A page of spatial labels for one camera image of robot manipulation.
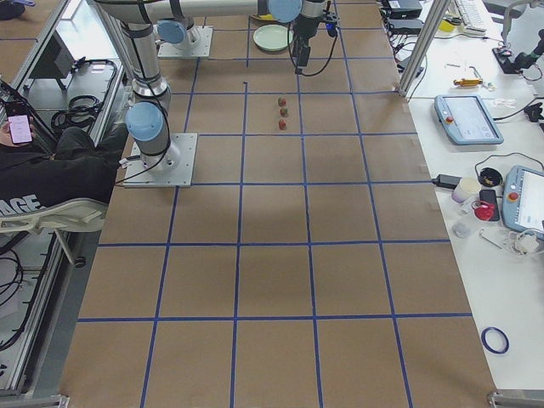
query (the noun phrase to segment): keyboard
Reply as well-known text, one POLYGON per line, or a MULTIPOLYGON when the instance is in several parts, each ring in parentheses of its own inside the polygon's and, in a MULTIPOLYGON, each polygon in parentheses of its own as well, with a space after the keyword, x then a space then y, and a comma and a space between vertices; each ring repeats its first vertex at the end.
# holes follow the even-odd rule
POLYGON ((472 36, 483 37, 487 31, 484 20, 482 19, 478 0, 453 0, 451 3, 461 18, 461 30, 472 36))

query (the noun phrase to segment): phone screen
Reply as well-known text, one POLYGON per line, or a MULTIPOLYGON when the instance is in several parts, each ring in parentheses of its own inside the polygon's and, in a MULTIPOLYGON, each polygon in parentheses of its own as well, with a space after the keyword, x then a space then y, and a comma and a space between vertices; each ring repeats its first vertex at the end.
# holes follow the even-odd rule
POLYGON ((11 141, 14 142, 14 145, 31 142, 31 127, 26 106, 19 103, 8 102, 4 107, 6 109, 6 114, 8 115, 11 141))

